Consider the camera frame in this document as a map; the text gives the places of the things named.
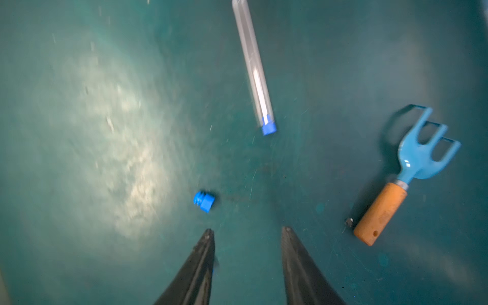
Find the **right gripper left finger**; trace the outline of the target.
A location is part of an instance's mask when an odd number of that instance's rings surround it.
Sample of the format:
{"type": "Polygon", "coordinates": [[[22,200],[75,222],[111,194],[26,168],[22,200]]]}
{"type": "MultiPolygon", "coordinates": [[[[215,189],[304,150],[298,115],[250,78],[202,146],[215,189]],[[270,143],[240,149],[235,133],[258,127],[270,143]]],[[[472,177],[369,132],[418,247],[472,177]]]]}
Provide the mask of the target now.
{"type": "Polygon", "coordinates": [[[215,251],[214,231],[207,229],[155,304],[210,304],[215,251]]]}

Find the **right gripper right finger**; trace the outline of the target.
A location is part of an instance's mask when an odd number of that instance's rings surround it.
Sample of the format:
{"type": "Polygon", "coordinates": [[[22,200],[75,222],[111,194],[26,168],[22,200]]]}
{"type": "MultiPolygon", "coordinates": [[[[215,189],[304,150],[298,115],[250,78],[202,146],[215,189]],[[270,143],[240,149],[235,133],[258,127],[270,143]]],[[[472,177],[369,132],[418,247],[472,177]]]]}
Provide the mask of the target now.
{"type": "Polygon", "coordinates": [[[282,227],[282,268],[287,304],[344,304],[291,227],[282,227]]]}

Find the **clear test tube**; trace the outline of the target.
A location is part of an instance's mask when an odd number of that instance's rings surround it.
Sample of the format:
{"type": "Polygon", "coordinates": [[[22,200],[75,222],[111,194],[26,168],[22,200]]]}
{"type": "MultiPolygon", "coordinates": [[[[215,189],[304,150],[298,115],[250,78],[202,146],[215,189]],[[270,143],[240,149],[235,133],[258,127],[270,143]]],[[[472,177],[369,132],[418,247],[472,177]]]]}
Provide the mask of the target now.
{"type": "Polygon", "coordinates": [[[248,1],[232,0],[232,7],[254,98],[255,113],[261,127],[262,117],[269,114],[274,119],[274,114],[248,1]]]}

